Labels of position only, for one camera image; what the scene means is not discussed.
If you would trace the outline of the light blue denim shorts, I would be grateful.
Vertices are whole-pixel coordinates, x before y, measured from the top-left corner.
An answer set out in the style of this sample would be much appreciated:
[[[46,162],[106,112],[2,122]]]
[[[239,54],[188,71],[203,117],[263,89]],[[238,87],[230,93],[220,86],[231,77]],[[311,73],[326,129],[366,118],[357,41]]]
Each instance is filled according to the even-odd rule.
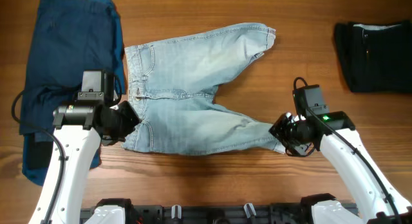
[[[123,148],[189,156],[251,147],[284,153],[270,124],[214,103],[219,86],[262,57],[275,39],[271,27],[240,23],[127,47],[128,100],[140,123]]]

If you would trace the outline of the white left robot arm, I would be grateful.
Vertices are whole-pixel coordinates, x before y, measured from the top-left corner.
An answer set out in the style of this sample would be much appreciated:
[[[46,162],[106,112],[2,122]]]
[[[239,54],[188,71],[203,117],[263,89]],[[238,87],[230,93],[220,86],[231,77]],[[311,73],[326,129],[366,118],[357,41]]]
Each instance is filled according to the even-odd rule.
[[[54,147],[41,195],[30,223],[78,223],[86,179],[98,148],[124,142],[139,118],[127,101],[117,109],[100,100],[59,106]]]

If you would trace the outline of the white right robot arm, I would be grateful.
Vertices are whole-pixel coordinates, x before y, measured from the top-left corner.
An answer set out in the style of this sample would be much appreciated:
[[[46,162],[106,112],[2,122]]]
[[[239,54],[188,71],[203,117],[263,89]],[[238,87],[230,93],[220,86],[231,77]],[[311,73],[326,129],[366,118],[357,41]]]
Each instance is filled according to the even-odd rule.
[[[313,149],[333,165],[355,200],[358,214],[330,194],[301,200],[307,223],[411,223],[411,202],[383,175],[364,147],[353,122],[342,111],[308,117],[281,115],[269,130],[288,156],[307,157]]]

